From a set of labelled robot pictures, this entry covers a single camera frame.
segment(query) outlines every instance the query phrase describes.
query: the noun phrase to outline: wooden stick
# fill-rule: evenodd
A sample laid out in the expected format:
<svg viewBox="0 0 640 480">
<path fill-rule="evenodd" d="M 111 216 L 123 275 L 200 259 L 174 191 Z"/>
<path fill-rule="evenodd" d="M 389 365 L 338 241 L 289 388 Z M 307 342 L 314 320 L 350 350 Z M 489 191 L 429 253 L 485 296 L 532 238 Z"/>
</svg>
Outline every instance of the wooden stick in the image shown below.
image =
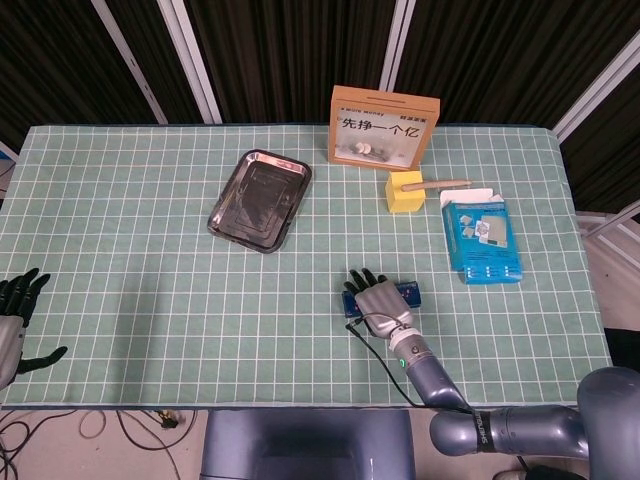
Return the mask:
<svg viewBox="0 0 640 480">
<path fill-rule="evenodd" d="M 403 192 L 413 192 L 415 190 L 424 190 L 425 188 L 449 188 L 449 187 L 468 187 L 471 180 L 438 180 L 434 182 L 409 183 L 402 185 L 400 190 Z"/>
</svg>

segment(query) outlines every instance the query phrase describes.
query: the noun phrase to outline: robotic arm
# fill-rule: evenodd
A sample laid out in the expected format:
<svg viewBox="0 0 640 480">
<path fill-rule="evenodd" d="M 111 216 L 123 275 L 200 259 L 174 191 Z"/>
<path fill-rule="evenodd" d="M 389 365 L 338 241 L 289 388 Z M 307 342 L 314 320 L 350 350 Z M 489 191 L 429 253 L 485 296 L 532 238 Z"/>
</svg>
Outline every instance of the robotic arm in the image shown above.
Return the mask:
<svg viewBox="0 0 640 480">
<path fill-rule="evenodd" d="M 625 368 L 590 373 L 578 389 L 578 411 L 559 405 L 472 409 L 412 327 L 409 306 L 393 282 L 367 269 L 351 270 L 354 295 L 372 335 L 390 349 L 426 406 L 435 447 L 450 456 L 478 452 L 589 459 L 592 480 L 640 475 L 640 374 Z"/>
<path fill-rule="evenodd" d="M 22 358 L 26 329 L 36 307 L 40 290 L 50 275 L 38 276 L 38 269 L 0 282 L 0 390 L 15 380 L 17 374 L 46 368 L 62 358 L 67 347 L 58 347 L 43 358 Z"/>
</svg>

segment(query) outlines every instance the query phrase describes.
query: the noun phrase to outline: green checkered tablecloth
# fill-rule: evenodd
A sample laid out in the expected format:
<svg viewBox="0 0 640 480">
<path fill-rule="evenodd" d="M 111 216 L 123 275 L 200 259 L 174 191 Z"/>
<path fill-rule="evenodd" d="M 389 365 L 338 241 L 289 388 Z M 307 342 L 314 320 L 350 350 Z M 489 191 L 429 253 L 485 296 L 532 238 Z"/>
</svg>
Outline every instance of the green checkered tablecloth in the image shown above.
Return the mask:
<svg viewBox="0 0 640 480">
<path fill-rule="evenodd" d="M 287 239 L 262 255 L 206 222 L 240 156 L 262 148 L 313 179 Z M 416 326 L 476 405 L 575 401 L 608 364 L 558 142 L 538 128 L 440 127 L 426 178 L 469 178 L 506 199 L 518 285 L 449 270 L 438 200 L 387 211 L 387 173 L 327 162 L 326 126 L 35 127 L 0 213 L 0 271 L 53 277 L 10 405 L 404 405 L 344 329 L 349 268 L 417 280 Z M 381 340 L 393 372 L 411 391 Z"/>
</svg>

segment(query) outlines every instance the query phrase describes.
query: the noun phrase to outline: blue object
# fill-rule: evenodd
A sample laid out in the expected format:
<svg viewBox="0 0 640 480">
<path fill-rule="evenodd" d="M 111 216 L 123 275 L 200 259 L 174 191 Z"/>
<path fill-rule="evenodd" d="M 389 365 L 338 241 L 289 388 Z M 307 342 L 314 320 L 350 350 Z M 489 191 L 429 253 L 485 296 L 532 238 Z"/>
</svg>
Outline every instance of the blue object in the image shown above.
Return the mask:
<svg viewBox="0 0 640 480">
<path fill-rule="evenodd" d="M 504 202 L 454 203 L 442 209 L 451 268 L 467 284 L 516 283 L 522 266 Z"/>
<path fill-rule="evenodd" d="M 418 308 L 422 304 L 418 282 L 396 283 L 396 288 L 411 308 Z M 362 312 L 358 308 L 356 299 L 351 292 L 342 292 L 342 305 L 344 306 L 344 316 L 346 318 L 362 316 Z"/>
</svg>

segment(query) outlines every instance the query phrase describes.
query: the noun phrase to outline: robot finger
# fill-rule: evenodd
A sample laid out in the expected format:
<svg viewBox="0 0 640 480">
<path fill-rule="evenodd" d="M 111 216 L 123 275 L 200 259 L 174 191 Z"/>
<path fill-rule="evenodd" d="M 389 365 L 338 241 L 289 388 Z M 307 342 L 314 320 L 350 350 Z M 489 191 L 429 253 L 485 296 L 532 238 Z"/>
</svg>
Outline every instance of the robot finger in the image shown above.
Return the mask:
<svg viewBox="0 0 640 480">
<path fill-rule="evenodd" d="M 364 273 L 364 278 L 367 279 L 367 282 L 369 282 L 369 285 L 371 285 L 372 287 L 376 283 L 378 283 L 378 281 L 376 280 L 376 277 L 373 275 L 373 273 L 371 273 L 371 271 L 368 268 L 363 268 L 362 273 Z"/>
<path fill-rule="evenodd" d="M 20 305 L 22 304 L 22 299 L 29 290 L 29 284 L 34 278 L 36 278 L 37 275 L 38 269 L 34 268 L 32 270 L 29 270 L 21 277 L 18 277 L 20 280 L 16 283 L 13 292 L 11 292 L 11 298 L 7 303 L 6 310 L 8 312 L 8 315 L 20 315 L 18 310 L 20 308 Z"/>
<path fill-rule="evenodd" d="M 349 292 L 351 292 L 351 295 L 353 295 L 354 297 L 360 293 L 357 287 L 351 282 L 344 282 L 343 285 L 347 290 L 349 290 Z"/>
<path fill-rule="evenodd" d="M 353 277 L 353 280 L 356 282 L 356 285 L 361 292 L 369 288 L 369 285 L 367 285 L 367 283 L 362 279 L 358 272 L 356 272 L 355 270 L 349 270 L 349 273 Z"/>
<path fill-rule="evenodd" d="M 58 347 L 50 355 L 42 358 L 29 358 L 26 360 L 20 360 L 18 362 L 18 368 L 16 373 L 23 374 L 33 372 L 34 370 L 40 370 L 41 368 L 47 368 L 60 360 L 65 353 L 67 353 L 67 347 Z"/>
<path fill-rule="evenodd" d="M 36 300 L 38 299 L 40 290 L 42 290 L 42 287 L 45 286 L 50 278 L 51 275 L 49 275 L 48 273 L 42 275 L 31 284 L 31 286 L 27 290 L 26 295 L 23 297 L 22 302 L 18 307 L 18 315 L 24 319 L 25 328 L 29 326 L 29 321 L 31 320 L 31 316 L 33 315 L 33 310 L 36 308 Z"/>
</svg>

